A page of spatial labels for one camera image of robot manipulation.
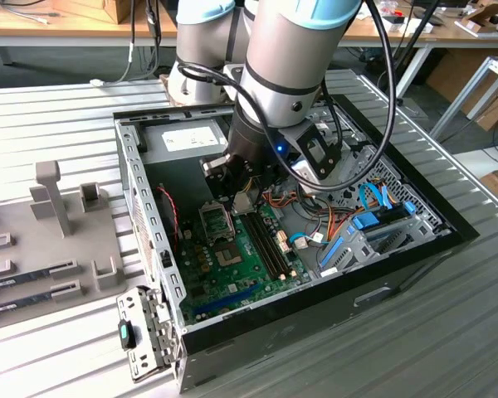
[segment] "green motherboard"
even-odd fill
[[[181,303],[187,324],[228,313],[279,292],[310,282],[310,276],[294,251],[277,238],[281,228],[268,205],[258,212],[234,216],[213,210],[182,221],[183,239],[178,267],[187,290]],[[233,237],[210,240],[203,227]]]

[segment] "workbench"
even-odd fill
[[[327,85],[383,128],[386,99],[367,79],[331,71]],[[28,198],[35,161],[60,162],[64,192],[98,182],[128,286],[143,284],[112,114],[159,106],[152,80],[0,90],[0,203]],[[396,298],[185,396],[498,396],[498,200],[404,114],[392,142],[481,236]],[[106,298],[1,328],[0,396],[177,396],[171,373],[132,383],[118,321]]]

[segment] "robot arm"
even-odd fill
[[[285,177],[284,161],[302,157],[318,180],[332,172],[340,147],[327,145],[305,116],[360,4],[361,0],[259,2],[239,81],[261,109],[276,148],[254,107],[238,95],[227,151],[221,158],[203,159],[212,194],[227,207],[250,177],[258,177],[261,189]]]

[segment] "blue connector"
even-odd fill
[[[365,228],[376,226],[380,223],[378,218],[376,218],[373,213],[358,214],[355,218],[352,219],[352,222],[359,230],[364,230]]]

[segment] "floor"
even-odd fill
[[[131,69],[130,75],[139,75],[145,70],[145,54],[135,52],[137,60]],[[0,88],[26,87],[37,85],[64,85],[86,83],[90,79],[116,80],[122,74],[126,64],[127,48],[124,47],[15,47],[10,49],[15,61],[14,66],[3,66],[0,59]],[[161,65],[170,66],[175,57],[174,49],[163,49]],[[354,51],[339,49],[334,54],[332,66],[335,69],[352,69],[358,74],[365,74],[376,82],[377,76],[365,70],[365,64],[360,62]],[[449,103],[427,85],[412,85],[406,97],[404,106],[413,102],[424,112],[424,116],[416,119],[426,130],[429,130],[439,120]],[[459,113],[446,135],[456,131],[467,123],[464,114]],[[478,124],[471,123],[464,133],[445,143],[451,153],[464,153],[491,146],[491,133],[485,132]]]

